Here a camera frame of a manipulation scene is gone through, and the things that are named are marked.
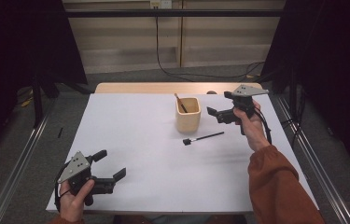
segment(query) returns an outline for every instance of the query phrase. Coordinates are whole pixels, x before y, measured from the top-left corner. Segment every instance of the cup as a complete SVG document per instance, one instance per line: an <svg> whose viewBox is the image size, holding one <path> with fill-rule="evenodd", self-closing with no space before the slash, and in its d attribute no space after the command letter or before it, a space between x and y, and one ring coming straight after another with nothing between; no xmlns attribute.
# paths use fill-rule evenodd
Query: cup
<svg viewBox="0 0 350 224"><path fill-rule="evenodd" d="M201 119L201 107L199 101L195 97L181 98L181 103L175 101L175 120L176 128L181 133L193 133L198 130Z"/></svg>

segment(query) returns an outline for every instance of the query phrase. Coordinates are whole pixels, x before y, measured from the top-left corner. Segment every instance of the white wall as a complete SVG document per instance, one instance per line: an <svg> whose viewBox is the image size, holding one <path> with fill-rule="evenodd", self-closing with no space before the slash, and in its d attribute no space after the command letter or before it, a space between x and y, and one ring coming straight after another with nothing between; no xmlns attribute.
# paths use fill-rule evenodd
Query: white wall
<svg viewBox="0 0 350 224"><path fill-rule="evenodd" d="M63 0L63 3L66 9L149 8L149 1L144 0ZM173 1L173 7L280 9L283 8L285 0L188 0L184 1L184 5L181 3L182 1ZM102 57L104 55L102 52L105 51L113 55L113 50L134 53L133 50L137 49L139 52L140 50L146 50L152 54L155 52L155 18L70 18L69 20L84 65L87 67L91 62L84 56L91 57L94 52L99 52L101 56L95 55L98 58ZM168 57L175 60L175 62L168 62L169 66L264 61L278 21L278 18L183 18L183 20L181 18L159 18L160 49L169 54L175 54L174 57ZM180 35L181 29L183 29L183 36Z"/></svg>

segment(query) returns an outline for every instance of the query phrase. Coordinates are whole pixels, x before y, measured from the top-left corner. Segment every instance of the table surface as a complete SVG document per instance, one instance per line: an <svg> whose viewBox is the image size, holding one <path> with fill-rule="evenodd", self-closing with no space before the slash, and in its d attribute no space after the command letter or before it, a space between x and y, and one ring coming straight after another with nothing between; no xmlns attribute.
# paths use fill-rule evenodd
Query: table surface
<svg viewBox="0 0 350 224"><path fill-rule="evenodd" d="M199 98L202 108L211 106L224 110L232 107L231 100L221 94L206 93L233 91L240 84L100 84L97 94L90 97L68 160L77 150L89 156L107 149L108 159L94 163L92 173L100 178L111 177L126 167L127 176L118 182L113 194L94 196L94 204L86 210L114 214L251 212L247 166L252 150L245 137L240 135L239 127L218 124L203 109L196 133L183 134L175 129L174 92L180 97ZM255 96L254 99L261 103L262 112L272 129L273 144L294 165L301 184L315 200L268 95ZM222 131L225 133L190 146L182 143L185 138ZM47 210L56 210L53 197Z"/></svg>
<svg viewBox="0 0 350 224"><path fill-rule="evenodd" d="M138 82L138 83L101 83L95 93L192 93L206 94L215 91L223 94L224 91L234 91L241 84L261 88L258 83L239 82Z"/></svg>

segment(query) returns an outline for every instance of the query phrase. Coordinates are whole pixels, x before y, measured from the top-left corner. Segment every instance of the cable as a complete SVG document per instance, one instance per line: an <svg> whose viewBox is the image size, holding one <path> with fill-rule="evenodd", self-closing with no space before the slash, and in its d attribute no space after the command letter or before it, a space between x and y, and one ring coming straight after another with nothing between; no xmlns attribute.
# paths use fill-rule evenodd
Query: cable
<svg viewBox="0 0 350 224"><path fill-rule="evenodd" d="M271 138L271 129L268 128L268 122L265 119L264 115L262 114L261 110L255 107L255 111L254 113L261 119L262 124L264 125L264 129L265 129L265 135L267 136L267 140L270 144L273 143L273 140Z"/></svg>
<svg viewBox="0 0 350 224"><path fill-rule="evenodd" d="M253 70L255 70L260 64L263 64L265 62L258 62L258 63L251 63L247 66L246 68L246 72L241 74L241 75L237 75L237 76L230 76L230 77L223 77L223 76L215 76L215 75L205 75L205 74L193 74L193 73L171 73L166 71L165 69L163 69L163 67L161 66L161 61L160 61L160 54L159 54L159 35L158 35L158 17L155 18L155 23L156 23L156 51L157 51L157 61L158 61L158 66L160 67L160 69L162 70L162 72L164 74L166 74L169 77L176 77L176 78L180 78L186 81L190 81L190 82L194 82L194 80L185 78L185 77L179 77L179 76L194 76L194 77L220 77L220 78L235 78L235 77L243 77L242 80L245 80L245 76L247 76L248 74L250 74ZM251 70L249 70L250 66L255 64L256 66L254 66Z"/></svg>

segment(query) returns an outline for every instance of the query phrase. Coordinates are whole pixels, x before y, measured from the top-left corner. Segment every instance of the black curtain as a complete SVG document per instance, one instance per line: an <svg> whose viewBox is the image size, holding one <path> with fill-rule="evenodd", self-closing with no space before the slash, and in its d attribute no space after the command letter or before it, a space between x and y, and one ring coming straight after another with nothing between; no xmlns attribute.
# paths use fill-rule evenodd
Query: black curtain
<svg viewBox="0 0 350 224"><path fill-rule="evenodd" d="M87 83L61 0L0 0L0 129L17 91L59 80Z"/></svg>

